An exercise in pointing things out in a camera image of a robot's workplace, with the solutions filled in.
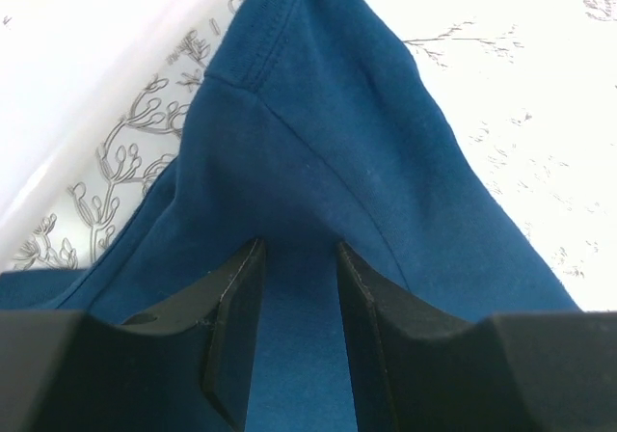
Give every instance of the white surface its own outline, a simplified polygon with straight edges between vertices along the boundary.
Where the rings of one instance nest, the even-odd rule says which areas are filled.
[[[14,240],[10,268],[85,268],[100,257],[177,154],[186,109],[241,1],[215,0],[152,67],[156,77],[123,96],[123,118],[105,123],[100,150],[59,184],[27,241]],[[617,0],[367,2],[407,42],[472,167],[575,300],[617,310]],[[36,79],[24,79],[32,105]]]
[[[0,263],[212,0],[1,0]]]

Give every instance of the clamp jaw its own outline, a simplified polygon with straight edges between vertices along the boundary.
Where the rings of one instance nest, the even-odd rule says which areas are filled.
[[[336,256],[360,432],[617,430],[617,313],[471,324]],[[0,311],[0,431],[243,431],[265,263],[250,241],[121,325]]]

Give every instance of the fabric fold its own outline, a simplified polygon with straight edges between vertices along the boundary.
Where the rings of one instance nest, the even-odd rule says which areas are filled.
[[[340,240],[470,321],[576,309],[473,173],[408,49],[363,0],[245,0],[191,104],[179,156],[110,249],[70,284],[57,271],[46,283],[41,271],[3,276],[0,308],[120,322],[255,236],[267,243],[268,276],[249,431],[356,430]]]

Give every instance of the fabric seam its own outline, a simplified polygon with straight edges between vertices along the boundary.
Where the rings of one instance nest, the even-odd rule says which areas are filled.
[[[315,149],[313,148],[309,143],[307,143],[286,121],[285,119],[283,119],[281,116],[279,116],[269,105],[268,103],[265,101],[265,99],[259,94],[259,93],[254,93],[250,90],[247,90],[241,86],[238,85],[234,85],[233,83],[229,83],[228,80],[226,80],[223,77],[220,77],[218,75],[213,75],[213,74],[206,74],[206,76],[208,76],[211,79],[215,79],[218,80],[234,89],[238,89],[241,90],[245,93],[249,93],[251,95],[254,95],[259,102],[268,110],[268,112],[270,114],[272,114],[272,116],[279,121],[284,127],[286,127],[295,137],[296,139],[302,143],[303,146],[305,146],[310,152],[312,152],[313,154],[315,154],[315,156],[317,156],[317,158],[326,166],[328,167],[328,169],[332,172],[332,174],[342,183],[342,185],[345,187],[345,190],[351,195],[351,197],[354,199],[354,201],[356,201],[358,203],[358,205],[361,207],[361,209],[364,211],[364,213],[366,213],[366,215],[368,216],[368,218],[370,219],[371,223],[373,224],[373,227],[377,230],[377,232],[379,233],[380,237],[382,238],[382,240],[384,241],[384,244],[386,245],[388,252],[390,253],[392,259],[394,260],[394,263],[396,263],[396,268],[398,269],[398,273],[400,274],[400,277],[403,279],[403,282],[405,283],[405,286],[407,287],[407,290],[410,290],[410,286],[409,283],[407,282],[407,278],[405,276],[405,274],[403,273],[403,269],[401,268],[400,263],[398,262],[398,259],[396,258],[396,255],[391,247],[391,245],[389,244],[388,240],[386,239],[386,237],[384,236],[384,233],[382,232],[382,230],[379,228],[379,226],[377,225],[377,222],[375,221],[375,218],[373,217],[373,215],[370,213],[370,211],[368,210],[368,208],[366,208],[366,206],[364,205],[364,203],[360,200],[360,198],[356,195],[356,193],[354,193],[352,191],[352,189],[349,187],[349,185],[345,182],[345,180],[343,179],[343,177],[338,173],[337,170],[334,169],[334,167],[328,163],[328,161]]]
[[[264,41],[262,45],[256,49],[256,51],[260,52],[267,47],[267,52],[263,54],[259,52],[256,53],[259,56],[258,60],[253,61],[252,65],[247,70],[243,79],[240,81],[240,83],[246,81],[246,86],[248,87],[248,89],[256,90],[260,86],[262,82],[261,76],[263,75],[264,70],[267,69],[268,63],[270,62],[274,50],[277,49],[277,46],[279,45],[281,35],[287,27],[289,17],[294,11],[296,3],[297,0],[281,1],[282,8],[277,11],[277,15],[272,20],[268,28],[268,33],[264,36]]]
[[[291,18],[291,15],[295,11],[296,7],[298,6],[298,2],[299,0],[291,1],[289,8],[286,10],[286,17],[284,18],[283,25],[281,29],[279,30],[279,32],[277,33],[276,37],[274,38],[274,41],[272,42],[272,47],[270,48],[270,51],[268,52],[268,55],[263,62],[262,68],[259,70],[259,73],[255,75],[255,79],[251,83],[252,89],[255,90],[255,92],[258,92],[261,86],[268,79],[268,77],[270,76],[270,72],[276,66],[278,62],[278,58],[281,56],[282,52],[284,51],[284,45],[281,45],[281,37],[283,36],[283,34],[285,33],[285,30],[287,29],[289,19]],[[268,67],[268,65],[273,61],[274,61],[274,64],[272,64],[271,67]]]

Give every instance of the floral pattern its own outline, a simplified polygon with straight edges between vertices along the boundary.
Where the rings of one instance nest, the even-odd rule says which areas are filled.
[[[617,0],[366,1],[414,54],[469,163],[577,302],[617,310]],[[242,2],[219,0],[153,71],[14,269],[86,267],[104,253],[174,160],[188,105]]]

